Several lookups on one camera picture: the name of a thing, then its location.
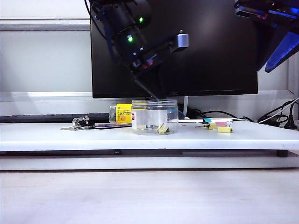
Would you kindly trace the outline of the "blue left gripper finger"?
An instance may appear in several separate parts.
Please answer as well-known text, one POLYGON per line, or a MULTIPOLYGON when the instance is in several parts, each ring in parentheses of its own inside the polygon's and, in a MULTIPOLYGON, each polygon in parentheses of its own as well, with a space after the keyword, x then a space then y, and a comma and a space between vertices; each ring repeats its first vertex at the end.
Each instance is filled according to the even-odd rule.
POLYGON ((149 98, 134 100, 134 123, 165 123, 168 120, 168 99, 157 99, 149 85, 141 79, 135 81, 149 98))

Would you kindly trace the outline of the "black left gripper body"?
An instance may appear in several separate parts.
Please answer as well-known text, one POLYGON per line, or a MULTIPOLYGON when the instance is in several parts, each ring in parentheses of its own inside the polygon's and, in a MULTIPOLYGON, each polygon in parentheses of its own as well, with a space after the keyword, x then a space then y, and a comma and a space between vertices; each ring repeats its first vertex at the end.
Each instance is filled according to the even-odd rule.
POLYGON ((171 53, 178 50, 178 34, 161 36, 149 42, 142 34, 121 35, 121 64, 135 77, 160 65, 158 52, 165 46, 171 53))

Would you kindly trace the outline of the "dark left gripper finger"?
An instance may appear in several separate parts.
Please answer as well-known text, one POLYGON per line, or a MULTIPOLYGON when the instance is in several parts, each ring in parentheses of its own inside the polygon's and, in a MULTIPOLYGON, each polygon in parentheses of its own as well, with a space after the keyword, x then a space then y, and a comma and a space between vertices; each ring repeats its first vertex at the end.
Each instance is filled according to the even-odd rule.
POLYGON ((149 90, 157 99, 166 99, 164 83, 160 74, 160 67, 157 66, 146 74, 146 82, 149 85, 149 90))

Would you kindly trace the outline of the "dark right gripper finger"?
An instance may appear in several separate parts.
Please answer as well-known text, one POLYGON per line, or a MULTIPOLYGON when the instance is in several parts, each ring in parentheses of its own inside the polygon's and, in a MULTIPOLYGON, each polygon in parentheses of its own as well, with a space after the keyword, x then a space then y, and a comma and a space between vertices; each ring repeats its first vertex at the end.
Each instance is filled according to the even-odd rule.
POLYGON ((257 59, 256 70, 259 71, 280 44, 282 39, 290 31, 290 23, 257 21, 257 59))
POLYGON ((299 35, 288 32, 267 60, 265 71, 270 73, 299 51, 299 35))

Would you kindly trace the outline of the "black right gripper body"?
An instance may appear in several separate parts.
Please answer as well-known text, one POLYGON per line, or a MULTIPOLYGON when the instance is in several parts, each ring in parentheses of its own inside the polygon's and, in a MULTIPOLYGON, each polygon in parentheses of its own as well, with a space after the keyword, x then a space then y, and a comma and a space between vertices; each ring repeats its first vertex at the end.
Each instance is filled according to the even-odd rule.
POLYGON ((288 31, 299 31, 299 2, 297 0, 236 0, 235 13, 257 23, 288 31))

